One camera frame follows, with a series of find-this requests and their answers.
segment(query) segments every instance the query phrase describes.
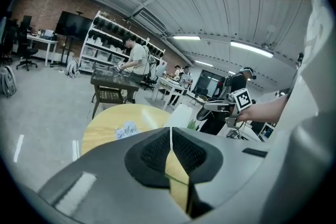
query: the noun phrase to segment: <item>black pants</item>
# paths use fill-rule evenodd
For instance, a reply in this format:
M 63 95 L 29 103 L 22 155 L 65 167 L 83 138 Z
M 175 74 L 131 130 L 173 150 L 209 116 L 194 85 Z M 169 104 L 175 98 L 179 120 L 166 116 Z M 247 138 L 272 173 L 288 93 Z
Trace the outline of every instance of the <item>black pants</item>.
M 175 98 L 175 95 L 172 95 L 172 97 L 170 98 L 168 104 L 170 104 L 171 102 L 173 102 L 174 98 Z M 178 100 L 178 98 L 176 98 L 176 100 L 174 101 L 173 105 L 176 105 L 177 100 Z
M 225 125 L 225 121 L 216 120 L 212 115 L 206 120 L 200 132 L 217 135 Z
M 133 80 L 136 84 L 140 85 L 141 80 L 143 79 L 145 75 L 138 75 L 134 72 L 130 74 L 130 79 Z M 133 95 L 135 91 L 127 91 L 127 101 L 132 102 Z

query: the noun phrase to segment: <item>television screen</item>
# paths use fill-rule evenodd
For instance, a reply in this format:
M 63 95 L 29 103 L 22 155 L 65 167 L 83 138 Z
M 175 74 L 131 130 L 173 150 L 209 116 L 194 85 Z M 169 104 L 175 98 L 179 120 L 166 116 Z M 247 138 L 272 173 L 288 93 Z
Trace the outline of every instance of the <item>television screen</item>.
M 75 36 L 84 40 L 92 20 L 69 12 L 62 12 L 55 32 L 65 36 Z

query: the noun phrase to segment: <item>clear plastic container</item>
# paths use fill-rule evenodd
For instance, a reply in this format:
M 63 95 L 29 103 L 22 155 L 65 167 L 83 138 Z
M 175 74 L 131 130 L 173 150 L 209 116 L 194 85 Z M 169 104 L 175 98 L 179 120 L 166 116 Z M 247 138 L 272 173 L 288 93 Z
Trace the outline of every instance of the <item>clear plastic container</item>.
M 81 60 L 80 67 L 85 70 L 92 70 L 94 62 L 90 60 Z
M 119 57 L 119 56 L 117 56 L 117 55 L 112 55 L 112 59 L 111 59 L 111 63 L 113 64 L 113 65 L 117 65 L 118 64 L 118 62 L 124 62 L 124 58 L 123 57 Z
M 109 66 L 108 65 L 104 65 L 103 63 L 96 62 L 96 68 L 108 70 Z
M 97 59 L 107 61 L 109 59 L 110 55 L 111 54 L 109 52 L 98 50 Z
M 83 55 L 94 57 L 96 55 L 97 49 L 88 46 L 84 47 Z

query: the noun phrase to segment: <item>crumpled plastic bag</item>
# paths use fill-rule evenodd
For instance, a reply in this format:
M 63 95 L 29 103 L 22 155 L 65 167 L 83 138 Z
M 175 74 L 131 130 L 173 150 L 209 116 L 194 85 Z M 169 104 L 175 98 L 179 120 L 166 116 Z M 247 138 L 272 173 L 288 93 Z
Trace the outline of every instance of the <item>crumpled plastic bag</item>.
M 135 134 L 139 134 L 140 131 L 136 127 L 135 122 L 133 121 L 126 121 L 124 124 L 124 128 L 118 128 L 115 131 L 115 137 L 117 140 L 123 139 L 125 137 L 129 137 Z

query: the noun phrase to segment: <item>round wooden table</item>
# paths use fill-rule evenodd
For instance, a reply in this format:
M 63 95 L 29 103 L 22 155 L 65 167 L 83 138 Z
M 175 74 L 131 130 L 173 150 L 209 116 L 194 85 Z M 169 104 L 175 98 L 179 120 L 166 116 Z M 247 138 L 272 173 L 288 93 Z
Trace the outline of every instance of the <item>round wooden table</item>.
M 162 128 L 170 114 L 153 106 L 142 104 L 121 104 L 96 115 L 85 130 L 81 154 L 116 140 L 116 129 L 123 128 L 126 121 L 133 121 L 141 132 Z M 170 179 L 173 199 L 185 211 L 189 177 L 173 151 L 166 161 L 166 176 Z

